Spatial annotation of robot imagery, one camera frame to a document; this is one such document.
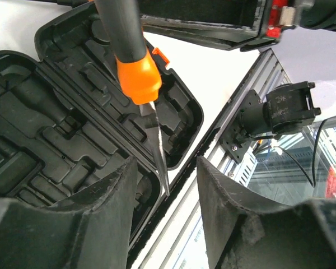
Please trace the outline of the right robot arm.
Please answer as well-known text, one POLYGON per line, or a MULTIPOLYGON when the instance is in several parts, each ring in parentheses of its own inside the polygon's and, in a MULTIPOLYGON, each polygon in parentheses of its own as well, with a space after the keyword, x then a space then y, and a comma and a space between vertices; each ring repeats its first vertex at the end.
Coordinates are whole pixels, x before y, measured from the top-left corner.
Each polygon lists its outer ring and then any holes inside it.
MULTIPOLYGON (((279 43, 286 30, 302 27, 336 33, 336 1, 140 1, 151 33, 220 50, 242 52, 279 43)), ((260 105, 238 116, 248 136, 296 133, 336 116, 336 84, 283 85, 260 105)))

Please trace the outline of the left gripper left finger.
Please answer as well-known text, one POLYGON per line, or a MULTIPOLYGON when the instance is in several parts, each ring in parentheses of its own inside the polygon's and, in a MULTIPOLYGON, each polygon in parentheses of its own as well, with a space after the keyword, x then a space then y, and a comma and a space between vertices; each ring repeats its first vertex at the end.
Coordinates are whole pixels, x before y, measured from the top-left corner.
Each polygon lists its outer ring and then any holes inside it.
POLYGON ((130 157, 50 207, 0 198, 0 268, 125 268, 137 173, 130 157))

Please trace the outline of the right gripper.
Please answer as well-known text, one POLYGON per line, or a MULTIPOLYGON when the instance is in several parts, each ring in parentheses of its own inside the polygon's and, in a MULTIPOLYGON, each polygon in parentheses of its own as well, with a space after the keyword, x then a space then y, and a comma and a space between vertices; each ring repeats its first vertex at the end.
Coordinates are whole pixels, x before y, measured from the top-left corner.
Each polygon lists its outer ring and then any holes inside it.
POLYGON ((264 36, 279 39, 282 32, 297 26, 336 32, 336 1, 271 1, 264 36))

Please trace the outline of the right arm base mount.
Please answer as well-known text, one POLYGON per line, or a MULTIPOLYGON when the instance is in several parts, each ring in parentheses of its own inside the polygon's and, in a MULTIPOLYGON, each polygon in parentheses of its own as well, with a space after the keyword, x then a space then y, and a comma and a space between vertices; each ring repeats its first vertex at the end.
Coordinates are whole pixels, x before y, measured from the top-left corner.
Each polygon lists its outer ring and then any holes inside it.
POLYGON ((255 90, 250 90, 232 120, 220 136, 220 146, 237 164, 241 163, 251 142, 260 134, 270 132, 269 112, 255 90))

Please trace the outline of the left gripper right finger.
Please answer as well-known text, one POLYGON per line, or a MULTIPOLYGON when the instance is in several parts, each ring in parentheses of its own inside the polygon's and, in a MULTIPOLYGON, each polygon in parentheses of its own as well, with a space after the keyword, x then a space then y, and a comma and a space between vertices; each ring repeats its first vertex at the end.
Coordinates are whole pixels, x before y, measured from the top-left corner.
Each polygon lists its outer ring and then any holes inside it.
POLYGON ((336 268, 336 200, 288 206, 238 182, 214 177, 220 209, 213 232, 228 233, 209 253, 210 268, 336 268))

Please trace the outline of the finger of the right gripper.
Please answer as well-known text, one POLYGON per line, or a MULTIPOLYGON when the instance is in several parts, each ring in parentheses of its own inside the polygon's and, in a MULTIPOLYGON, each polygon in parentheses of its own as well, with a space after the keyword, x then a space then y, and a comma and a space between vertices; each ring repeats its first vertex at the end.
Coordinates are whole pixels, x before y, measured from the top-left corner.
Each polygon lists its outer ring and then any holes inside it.
POLYGON ((145 31, 204 47, 247 52, 269 45, 268 1, 139 1, 145 31))

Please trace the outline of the black plastic tool case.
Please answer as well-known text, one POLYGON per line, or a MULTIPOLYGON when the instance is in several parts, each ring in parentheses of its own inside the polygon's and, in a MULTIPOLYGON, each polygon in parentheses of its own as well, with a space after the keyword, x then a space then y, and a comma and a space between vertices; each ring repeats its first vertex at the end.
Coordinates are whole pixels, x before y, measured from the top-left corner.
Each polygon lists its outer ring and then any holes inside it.
POLYGON ((35 34, 38 59, 0 51, 0 197, 50 206, 134 155, 130 247, 165 205, 139 108, 118 84, 115 57, 92 3, 35 34))

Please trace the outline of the orange handled needle-nose pliers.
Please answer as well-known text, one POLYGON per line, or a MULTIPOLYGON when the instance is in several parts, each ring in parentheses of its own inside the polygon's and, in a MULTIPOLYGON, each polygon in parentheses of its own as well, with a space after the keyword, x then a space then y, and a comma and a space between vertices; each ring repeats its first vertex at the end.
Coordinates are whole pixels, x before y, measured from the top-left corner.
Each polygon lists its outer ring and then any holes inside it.
POLYGON ((146 46, 136 1, 95 1, 116 58, 122 92, 139 106, 160 182, 170 194, 162 133, 155 101, 162 79, 146 46))

